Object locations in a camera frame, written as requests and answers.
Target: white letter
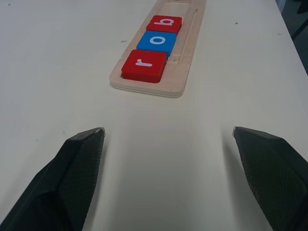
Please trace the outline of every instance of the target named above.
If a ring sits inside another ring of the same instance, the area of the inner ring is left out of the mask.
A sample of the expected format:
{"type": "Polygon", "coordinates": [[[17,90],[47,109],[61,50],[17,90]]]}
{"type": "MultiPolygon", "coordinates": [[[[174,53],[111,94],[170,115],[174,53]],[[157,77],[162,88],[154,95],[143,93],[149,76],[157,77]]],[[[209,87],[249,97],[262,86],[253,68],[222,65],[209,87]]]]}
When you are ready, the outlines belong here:
{"type": "Polygon", "coordinates": [[[143,63],[141,59],[138,59],[136,62],[137,66],[152,66],[152,64],[143,63]]]}
{"type": "Polygon", "coordinates": [[[163,44],[165,43],[166,39],[164,37],[160,37],[160,36],[155,36],[155,37],[152,37],[150,39],[150,43],[154,44],[154,45],[159,45],[159,44],[163,44]],[[160,39],[161,41],[160,42],[155,42],[154,39],[160,39]]]}
{"type": "Polygon", "coordinates": [[[154,23],[154,24],[156,24],[156,25],[172,26],[173,23],[174,23],[174,21],[172,19],[165,18],[165,19],[160,20],[159,23],[154,23]]]}

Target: white background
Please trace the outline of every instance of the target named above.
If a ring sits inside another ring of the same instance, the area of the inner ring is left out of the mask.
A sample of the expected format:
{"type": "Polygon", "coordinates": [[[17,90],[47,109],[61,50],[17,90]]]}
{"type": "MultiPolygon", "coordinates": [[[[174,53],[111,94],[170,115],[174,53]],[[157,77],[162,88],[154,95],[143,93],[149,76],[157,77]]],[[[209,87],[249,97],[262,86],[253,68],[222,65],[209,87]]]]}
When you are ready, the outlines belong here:
{"type": "Polygon", "coordinates": [[[66,139],[105,127],[106,160],[84,230],[270,230],[232,129],[283,137],[308,159],[308,78],[275,0],[207,1],[178,99],[109,85],[155,0],[7,2],[0,221],[66,139]]]}

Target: blue letter tile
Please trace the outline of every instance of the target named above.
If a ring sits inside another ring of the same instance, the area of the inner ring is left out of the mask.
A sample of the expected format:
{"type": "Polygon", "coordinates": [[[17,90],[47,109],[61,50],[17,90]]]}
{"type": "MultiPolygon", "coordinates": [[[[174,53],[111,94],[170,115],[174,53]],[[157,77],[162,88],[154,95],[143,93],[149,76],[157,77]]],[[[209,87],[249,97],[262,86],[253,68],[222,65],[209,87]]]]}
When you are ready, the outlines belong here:
{"type": "Polygon", "coordinates": [[[138,50],[164,51],[170,56],[177,35],[167,32],[146,31],[137,45],[138,50]]]}

